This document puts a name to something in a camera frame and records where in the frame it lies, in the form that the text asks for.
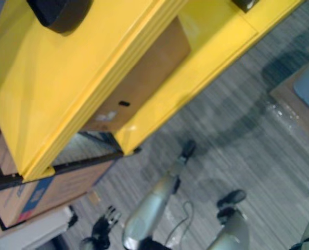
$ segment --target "black metal frame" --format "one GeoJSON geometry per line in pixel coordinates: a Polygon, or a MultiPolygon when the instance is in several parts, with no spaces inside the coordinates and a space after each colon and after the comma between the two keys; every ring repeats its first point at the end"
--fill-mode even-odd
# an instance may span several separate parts
{"type": "MultiPolygon", "coordinates": [[[[65,164],[60,164],[53,166],[55,170],[55,175],[63,174],[70,171],[75,171],[81,168],[86,168],[93,166],[95,164],[104,163],[110,160],[117,160],[123,157],[123,152],[115,140],[114,136],[111,133],[100,133],[103,140],[87,133],[87,132],[80,132],[82,136],[87,137],[89,140],[92,140],[96,143],[100,143],[101,145],[105,145],[112,149],[114,152],[108,155],[78,160],[73,162],[68,162],[65,164]]],[[[0,190],[12,188],[14,186],[19,186],[23,184],[23,177],[20,176],[18,173],[3,175],[1,168],[0,168],[0,190]]]]}

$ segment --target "sticker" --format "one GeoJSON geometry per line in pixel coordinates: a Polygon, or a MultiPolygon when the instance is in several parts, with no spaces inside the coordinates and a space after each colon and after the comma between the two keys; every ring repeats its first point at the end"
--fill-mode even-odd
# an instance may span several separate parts
{"type": "Polygon", "coordinates": [[[117,111],[111,111],[108,112],[107,115],[98,115],[96,117],[96,121],[111,121],[114,119],[115,116],[117,116],[118,112],[117,111]]]}

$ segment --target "yellow cabinet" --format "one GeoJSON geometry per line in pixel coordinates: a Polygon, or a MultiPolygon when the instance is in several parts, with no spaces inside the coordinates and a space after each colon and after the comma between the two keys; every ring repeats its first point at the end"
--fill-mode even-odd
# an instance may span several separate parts
{"type": "Polygon", "coordinates": [[[126,154],[155,132],[302,0],[260,0],[247,14],[231,0],[190,0],[179,12],[192,52],[115,134],[126,154]]]}
{"type": "Polygon", "coordinates": [[[0,15],[0,127],[25,180],[47,166],[186,0],[93,0],[72,32],[43,27],[25,0],[0,15]]]}

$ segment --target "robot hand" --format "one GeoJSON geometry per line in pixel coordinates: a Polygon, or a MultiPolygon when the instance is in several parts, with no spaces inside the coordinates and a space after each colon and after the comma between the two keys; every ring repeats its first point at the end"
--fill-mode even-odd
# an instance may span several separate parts
{"type": "Polygon", "coordinates": [[[81,249],[108,249],[110,246],[108,234],[118,223],[120,217],[121,213],[117,212],[113,206],[108,207],[105,214],[94,224],[92,236],[82,241],[81,249]]]}

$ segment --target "yellow edge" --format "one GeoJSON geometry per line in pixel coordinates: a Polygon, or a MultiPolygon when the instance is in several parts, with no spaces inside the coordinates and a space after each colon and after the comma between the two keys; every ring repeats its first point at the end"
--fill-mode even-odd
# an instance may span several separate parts
{"type": "Polygon", "coordinates": [[[190,101],[193,97],[195,97],[201,90],[203,90],[211,80],[217,77],[226,67],[232,64],[239,56],[241,56],[247,49],[249,49],[253,44],[255,44],[258,40],[260,40],[271,28],[273,28],[278,22],[283,20],[286,15],[291,13],[295,8],[297,8],[304,0],[296,0],[292,2],[288,8],[283,9],[278,13],[278,17],[273,19],[272,22],[269,22],[266,25],[265,29],[258,30],[257,36],[254,36],[251,40],[249,40],[244,46],[238,49],[234,54],[232,54],[231,58],[226,61],[226,63],[222,64],[219,68],[213,71],[210,75],[206,76],[204,80],[202,80],[195,88],[192,88],[191,92],[187,97],[182,96],[181,102],[178,104],[174,104],[172,109],[164,113],[157,119],[155,123],[147,124],[146,121],[142,120],[140,117],[141,114],[146,112],[151,112],[148,107],[152,104],[151,99],[139,110],[139,112],[117,133],[115,133],[115,139],[119,142],[122,147],[124,153],[126,155],[132,154],[133,150],[139,146],[150,134],[154,133],[156,129],[158,129],[163,123],[165,123],[172,115],[174,115],[181,107],[183,107],[188,101],[190,101]],[[133,129],[136,129],[138,126],[145,126],[146,128],[143,133],[134,133],[133,129]]]}

